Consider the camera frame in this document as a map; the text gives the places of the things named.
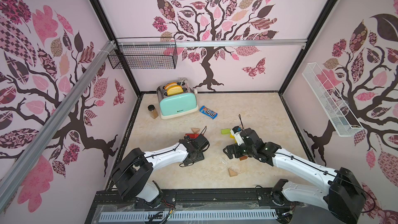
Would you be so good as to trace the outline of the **dark red rectangular block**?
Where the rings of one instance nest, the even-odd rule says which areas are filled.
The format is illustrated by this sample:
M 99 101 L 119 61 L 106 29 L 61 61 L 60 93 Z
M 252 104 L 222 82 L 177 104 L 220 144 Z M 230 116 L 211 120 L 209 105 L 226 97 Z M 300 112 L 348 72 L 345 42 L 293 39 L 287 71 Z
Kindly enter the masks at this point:
M 190 139 L 194 139 L 195 135 L 194 134 L 185 134 L 185 137 L 188 137 Z

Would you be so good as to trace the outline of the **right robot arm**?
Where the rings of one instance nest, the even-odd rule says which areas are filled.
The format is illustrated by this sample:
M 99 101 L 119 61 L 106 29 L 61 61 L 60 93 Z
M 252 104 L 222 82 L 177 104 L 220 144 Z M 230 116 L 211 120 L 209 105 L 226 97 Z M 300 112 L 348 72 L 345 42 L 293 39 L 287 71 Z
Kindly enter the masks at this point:
M 363 190 L 354 174 L 346 169 L 335 170 L 305 160 L 273 142 L 263 142 L 255 130 L 234 127 L 230 131 L 236 143 L 223 152 L 229 159 L 254 158 L 308 181 L 300 185 L 280 179 L 272 188 L 271 200 L 278 206 L 300 202 L 324 208 L 345 224 L 356 224 L 366 203 Z

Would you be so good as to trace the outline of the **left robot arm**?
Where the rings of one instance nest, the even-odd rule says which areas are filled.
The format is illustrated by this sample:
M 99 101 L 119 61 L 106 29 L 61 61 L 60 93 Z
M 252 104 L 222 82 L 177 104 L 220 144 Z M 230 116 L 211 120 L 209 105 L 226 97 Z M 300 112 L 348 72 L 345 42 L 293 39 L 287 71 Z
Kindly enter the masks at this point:
M 131 150 L 111 172 L 112 185 L 123 201 L 143 200 L 150 207 L 161 204 L 163 192 L 155 181 L 149 181 L 154 171 L 177 163 L 189 167 L 204 160 L 204 152 L 210 147 L 202 135 L 192 139 L 185 136 L 176 144 L 155 151 Z

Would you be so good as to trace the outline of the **beige triangular wooden block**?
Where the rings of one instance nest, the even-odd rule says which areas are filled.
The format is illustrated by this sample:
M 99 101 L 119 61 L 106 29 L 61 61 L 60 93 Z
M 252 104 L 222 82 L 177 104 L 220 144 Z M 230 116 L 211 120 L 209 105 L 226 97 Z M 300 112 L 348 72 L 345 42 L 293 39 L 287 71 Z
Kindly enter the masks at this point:
M 199 132 L 201 131 L 201 129 L 200 129 L 200 128 L 191 128 L 191 131 L 192 131 L 194 134 L 197 134 L 197 133 L 199 133 Z

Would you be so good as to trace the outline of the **lime green block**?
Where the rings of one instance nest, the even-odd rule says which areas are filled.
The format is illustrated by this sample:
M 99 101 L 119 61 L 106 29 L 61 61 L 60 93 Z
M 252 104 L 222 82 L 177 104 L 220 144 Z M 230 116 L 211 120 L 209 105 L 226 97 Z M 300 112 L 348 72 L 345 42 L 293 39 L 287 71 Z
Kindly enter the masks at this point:
M 221 129 L 221 134 L 222 135 L 230 135 L 231 134 L 231 130 L 230 129 Z

